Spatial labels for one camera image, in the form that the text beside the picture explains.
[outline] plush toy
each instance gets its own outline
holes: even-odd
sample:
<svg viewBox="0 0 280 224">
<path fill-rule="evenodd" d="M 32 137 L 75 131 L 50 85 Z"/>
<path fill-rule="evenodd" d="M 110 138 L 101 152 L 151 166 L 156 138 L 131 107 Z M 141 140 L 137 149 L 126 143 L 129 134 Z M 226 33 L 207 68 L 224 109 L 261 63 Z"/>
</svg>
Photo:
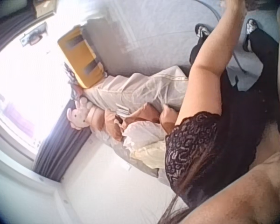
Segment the plush toy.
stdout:
<svg viewBox="0 0 280 224">
<path fill-rule="evenodd" d="M 70 126 L 72 128 L 81 130 L 89 126 L 89 123 L 86 122 L 86 118 L 93 104 L 88 102 L 85 97 L 82 97 L 79 101 L 75 101 L 75 104 L 76 109 L 67 109 L 67 119 L 70 121 Z"/>
</svg>

